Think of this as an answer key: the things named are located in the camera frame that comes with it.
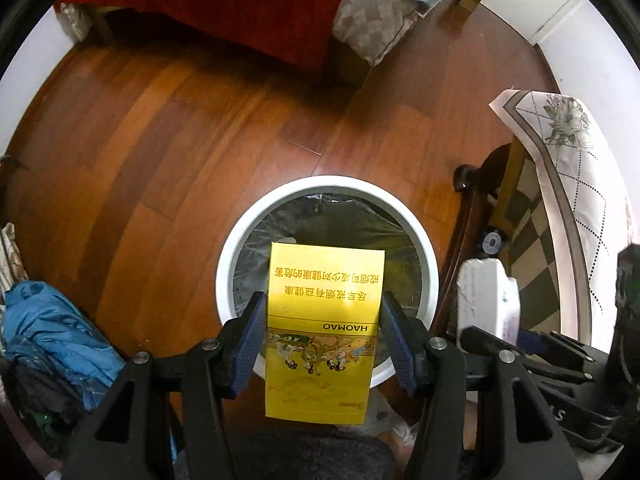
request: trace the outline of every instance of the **metal pivot bolt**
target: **metal pivot bolt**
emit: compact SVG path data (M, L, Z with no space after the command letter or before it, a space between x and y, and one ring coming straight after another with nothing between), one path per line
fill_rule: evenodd
M218 341L215 337L207 337L202 343L200 343L200 347L203 350L215 350L220 346L220 341Z
M143 365L147 361L149 361L149 352L142 351L133 356L133 362L137 365Z
M516 360L516 356L511 350L500 350L498 357L503 363L513 363Z
M444 350L447 347L447 341L441 337L432 337L429 339L429 346L434 350Z

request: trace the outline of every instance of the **pile of clothes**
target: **pile of clothes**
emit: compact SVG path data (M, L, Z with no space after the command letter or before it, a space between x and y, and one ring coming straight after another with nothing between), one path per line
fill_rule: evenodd
M124 361L60 291L28 279L12 224L0 242L0 415L7 420L13 410L40 447L63 460L73 428Z

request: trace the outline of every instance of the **illustration of figures on box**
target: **illustration of figures on box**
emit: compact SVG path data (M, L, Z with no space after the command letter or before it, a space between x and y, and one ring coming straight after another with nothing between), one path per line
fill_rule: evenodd
M291 333L270 329L267 345L275 348L287 367L295 370L302 361L306 372L320 375L322 362L329 370L343 371L348 363L356 363L361 356L372 356L375 349L374 337L354 335L331 335L308 332Z

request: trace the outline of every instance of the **checkered fabric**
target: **checkered fabric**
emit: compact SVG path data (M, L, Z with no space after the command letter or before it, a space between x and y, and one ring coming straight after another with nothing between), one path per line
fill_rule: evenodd
M334 37L375 66L418 19L415 0L341 0Z
M536 166L528 155L522 161L518 185L507 204L505 216L516 226L508 258L510 275L518 280L520 291L520 327L559 332L556 254Z
M537 213L540 201L534 206L532 190L526 193L533 198L530 219L525 220L524 213L519 222L519 250L525 248L520 259L537 252L530 260L537 263L518 268L513 254L512 274L524 272L525 282L529 280L520 284L523 292L536 279L547 280L550 290L548 279L540 278L545 264L552 268L548 240L544 241L549 227L562 332L609 351L617 314L617 256L637 235L620 168L607 141L586 106L573 97L507 90L491 108L529 153L532 162L524 165L523 173L535 168L546 209L545 222Z

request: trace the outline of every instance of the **blue gripper pad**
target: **blue gripper pad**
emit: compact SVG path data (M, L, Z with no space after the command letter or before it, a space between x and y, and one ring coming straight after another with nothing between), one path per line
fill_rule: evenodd
M410 338L413 335L408 321L394 295L388 290L384 291L380 300L380 330L396 369L398 383L413 396L418 390L418 381L415 376L415 357L411 341L405 337L408 335Z
M244 313L237 321L244 324L244 328L241 329L242 333L236 343L229 384L236 396L247 387L254 369L255 358L264 341L267 325L267 295L264 292L254 292Z

